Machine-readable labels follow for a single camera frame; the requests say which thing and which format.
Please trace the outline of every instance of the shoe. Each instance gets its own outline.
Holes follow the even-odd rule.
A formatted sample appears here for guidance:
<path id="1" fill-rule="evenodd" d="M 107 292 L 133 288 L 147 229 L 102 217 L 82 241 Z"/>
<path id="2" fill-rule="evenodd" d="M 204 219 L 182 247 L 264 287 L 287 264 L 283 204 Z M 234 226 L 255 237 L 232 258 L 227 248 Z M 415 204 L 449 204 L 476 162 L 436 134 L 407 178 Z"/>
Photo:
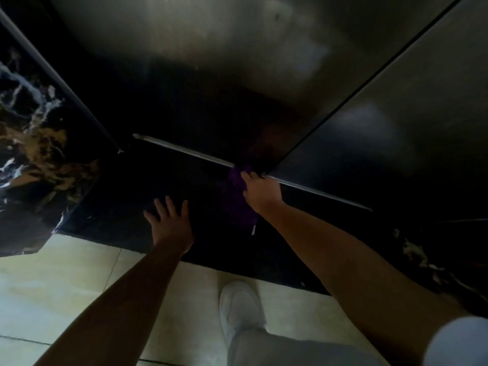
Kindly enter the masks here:
<path id="1" fill-rule="evenodd" d="M 263 306 L 256 293 L 245 282 L 235 281 L 223 287 L 219 311 L 228 348 L 234 336 L 242 330 L 265 330 L 266 319 Z"/>

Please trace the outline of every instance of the pant leg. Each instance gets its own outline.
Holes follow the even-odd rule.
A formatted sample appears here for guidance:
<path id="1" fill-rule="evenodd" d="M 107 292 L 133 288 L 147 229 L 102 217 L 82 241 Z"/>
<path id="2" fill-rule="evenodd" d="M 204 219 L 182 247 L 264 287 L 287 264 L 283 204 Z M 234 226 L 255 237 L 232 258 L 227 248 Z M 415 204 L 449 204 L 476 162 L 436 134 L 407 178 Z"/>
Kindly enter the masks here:
<path id="1" fill-rule="evenodd" d="M 298 341 L 264 330 L 243 330 L 230 344 L 227 366 L 381 366 L 349 345 Z"/>

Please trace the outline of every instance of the forearm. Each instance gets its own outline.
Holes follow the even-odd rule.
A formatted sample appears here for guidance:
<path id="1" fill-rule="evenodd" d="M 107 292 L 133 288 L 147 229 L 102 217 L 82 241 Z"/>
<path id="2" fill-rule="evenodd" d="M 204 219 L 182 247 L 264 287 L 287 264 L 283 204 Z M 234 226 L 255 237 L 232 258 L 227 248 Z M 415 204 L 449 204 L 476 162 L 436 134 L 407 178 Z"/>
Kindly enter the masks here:
<path id="1" fill-rule="evenodd" d="M 263 217 L 391 362 L 418 363 L 439 327 L 464 314 L 325 221 L 284 203 Z"/>
<path id="2" fill-rule="evenodd" d="M 162 243 L 98 297 L 35 366 L 135 365 L 182 256 Z"/>

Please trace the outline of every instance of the tiled floor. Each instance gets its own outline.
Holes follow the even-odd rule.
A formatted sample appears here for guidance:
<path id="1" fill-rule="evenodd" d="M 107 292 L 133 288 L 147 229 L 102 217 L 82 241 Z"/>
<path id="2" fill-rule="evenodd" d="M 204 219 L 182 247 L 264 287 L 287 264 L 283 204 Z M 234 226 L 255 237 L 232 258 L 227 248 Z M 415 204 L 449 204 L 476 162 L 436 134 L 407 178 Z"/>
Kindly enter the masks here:
<path id="1" fill-rule="evenodd" d="M 28 366 L 141 254 L 53 235 L 37 254 L 0 258 L 0 366 Z M 138 366 L 226 364 L 220 289 L 245 280 L 259 293 L 268 331 L 351 344 L 377 354 L 329 296 L 180 263 Z"/>

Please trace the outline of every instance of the black marble wall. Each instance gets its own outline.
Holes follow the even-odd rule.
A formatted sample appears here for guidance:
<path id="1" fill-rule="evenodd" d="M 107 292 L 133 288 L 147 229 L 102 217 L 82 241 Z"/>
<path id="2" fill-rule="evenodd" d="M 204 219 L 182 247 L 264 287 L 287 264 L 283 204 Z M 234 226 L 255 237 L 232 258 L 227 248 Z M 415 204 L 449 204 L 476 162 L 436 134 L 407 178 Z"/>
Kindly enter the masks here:
<path id="1" fill-rule="evenodd" d="M 0 30 L 0 256 L 36 252 L 113 151 Z"/>

